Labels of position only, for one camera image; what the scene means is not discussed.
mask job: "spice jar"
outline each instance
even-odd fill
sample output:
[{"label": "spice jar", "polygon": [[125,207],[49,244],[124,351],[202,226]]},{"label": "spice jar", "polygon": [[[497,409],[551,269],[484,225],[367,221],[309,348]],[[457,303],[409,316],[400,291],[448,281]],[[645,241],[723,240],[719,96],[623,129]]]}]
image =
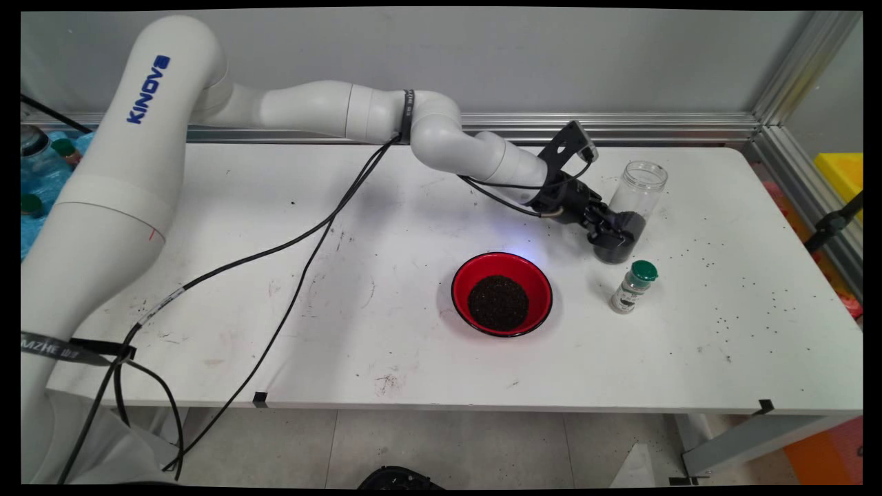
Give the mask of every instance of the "spice jar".
[{"label": "spice jar", "polygon": [[625,275],[624,281],[616,289],[609,306],[618,313],[631,313],[637,301],[647,292],[649,286],[659,276],[655,266],[646,260],[637,260],[631,264],[631,270]]}]

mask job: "orange object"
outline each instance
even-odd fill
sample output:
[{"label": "orange object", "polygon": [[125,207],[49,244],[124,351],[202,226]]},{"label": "orange object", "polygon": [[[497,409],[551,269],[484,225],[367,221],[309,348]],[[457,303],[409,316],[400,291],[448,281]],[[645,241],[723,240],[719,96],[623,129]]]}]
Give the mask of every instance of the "orange object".
[{"label": "orange object", "polygon": [[863,417],[784,448],[802,485],[863,485]]},{"label": "orange object", "polygon": [[[799,239],[803,242],[808,239],[811,231],[802,219],[793,214],[793,205],[778,185],[770,181],[763,181],[763,185]],[[851,294],[833,262],[823,252],[814,252],[811,257],[851,316],[856,319],[861,317],[863,307]],[[784,453],[800,484],[863,485],[863,417],[793,443],[784,448]]]}]

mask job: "red bowl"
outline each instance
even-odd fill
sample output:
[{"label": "red bowl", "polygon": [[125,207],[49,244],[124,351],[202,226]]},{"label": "red bowl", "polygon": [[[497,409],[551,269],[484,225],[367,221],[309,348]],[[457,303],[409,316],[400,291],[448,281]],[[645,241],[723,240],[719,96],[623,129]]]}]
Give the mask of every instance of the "red bowl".
[{"label": "red bowl", "polygon": [[[527,293],[530,306],[524,322],[511,331],[494,331],[475,322],[468,310],[468,295],[483,278],[491,275],[504,275],[520,284]],[[524,335],[539,327],[551,313],[551,284],[533,262],[504,252],[490,252],[478,255],[462,264],[453,276],[451,285],[453,306],[469,326],[498,337]]]}]

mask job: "floor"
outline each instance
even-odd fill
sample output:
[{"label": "floor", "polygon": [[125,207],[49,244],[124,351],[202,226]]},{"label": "floor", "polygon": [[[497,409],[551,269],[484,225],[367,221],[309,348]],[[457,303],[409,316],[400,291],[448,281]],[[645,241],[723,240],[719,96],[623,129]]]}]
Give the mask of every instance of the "floor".
[{"label": "floor", "polygon": [[[185,438],[216,411],[190,409]],[[649,447],[657,486],[684,475],[666,415],[233,409],[187,454],[181,482],[353,489],[373,470],[401,465],[446,489],[604,488],[638,442]],[[699,484],[798,482],[779,451]]]}]

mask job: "black tape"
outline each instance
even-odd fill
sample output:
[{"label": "black tape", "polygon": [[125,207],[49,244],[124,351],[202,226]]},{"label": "black tape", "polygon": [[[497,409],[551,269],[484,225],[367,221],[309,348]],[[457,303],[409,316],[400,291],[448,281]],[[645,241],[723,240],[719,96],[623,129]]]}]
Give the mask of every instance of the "black tape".
[{"label": "black tape", "polygon": [[79,339],[79,338],[71,338],[71,344],[77,345],[80,348],[88,349],[93,353],[97,353],[99,355],[110,355],[112,357],[117,357],[122,355],[123,358],[134,358],[135,357],[135,347],[127,344],[123,346],[120,342],[110,342],[110,341],[96,341],[92,339]]},{"label": "black tape", "polygon": [[774,405],[772,405],[772,400],[759,400],[759,410],[753,412],[751,417],[755,417],[757,415],[765,415],[766,413],[774,410]]},{"label": "black tape", "polygon": [[257,391],[254,393],[254,399],[251,400],[257,408],[266,408],[266,393]]},{"label": "black tape", "polygon": [[21,351],[65,362],[98,366],[110,365],[110,360],[82,346],[27,331],[21,331]]},{"label": "black tape", "polygon": [[401,139],[402,145],[410,144],[410,126],[414,122],[414,90],[404,90],[404,111],[401,112]]}]

